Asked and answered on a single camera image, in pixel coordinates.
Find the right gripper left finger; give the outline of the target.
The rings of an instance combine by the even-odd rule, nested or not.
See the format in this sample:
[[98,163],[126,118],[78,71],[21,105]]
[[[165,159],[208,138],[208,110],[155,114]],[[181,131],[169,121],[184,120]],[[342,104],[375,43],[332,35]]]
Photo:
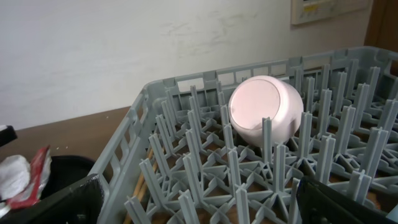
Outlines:
[[9,212],[1,224],[96,224],[103,200],[100,176],[90,174],[31,207]]

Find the red snack wrapper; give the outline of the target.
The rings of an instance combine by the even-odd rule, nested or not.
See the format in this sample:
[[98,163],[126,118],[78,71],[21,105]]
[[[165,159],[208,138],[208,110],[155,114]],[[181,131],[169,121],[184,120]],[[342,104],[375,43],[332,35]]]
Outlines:
[[27,208],[40,201],[42,191],[50,177],[50,146],[39,149],[30,162],[30,182],[28,186],[11,199],[7,199],[7,205],[12,210]]

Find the white napkin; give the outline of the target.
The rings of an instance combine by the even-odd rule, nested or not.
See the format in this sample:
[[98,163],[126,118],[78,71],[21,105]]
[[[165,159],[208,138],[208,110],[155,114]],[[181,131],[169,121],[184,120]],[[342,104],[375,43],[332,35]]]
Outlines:
[[30,182],[30,164],[22,155],[13,155],[1,162],[1,199],[21,193]]

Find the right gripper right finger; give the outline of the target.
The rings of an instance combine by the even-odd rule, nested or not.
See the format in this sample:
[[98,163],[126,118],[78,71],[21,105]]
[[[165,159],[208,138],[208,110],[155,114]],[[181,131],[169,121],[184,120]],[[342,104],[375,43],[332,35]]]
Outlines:
[[302,177],[297,203],[303,224],[397,224],[312,177]]

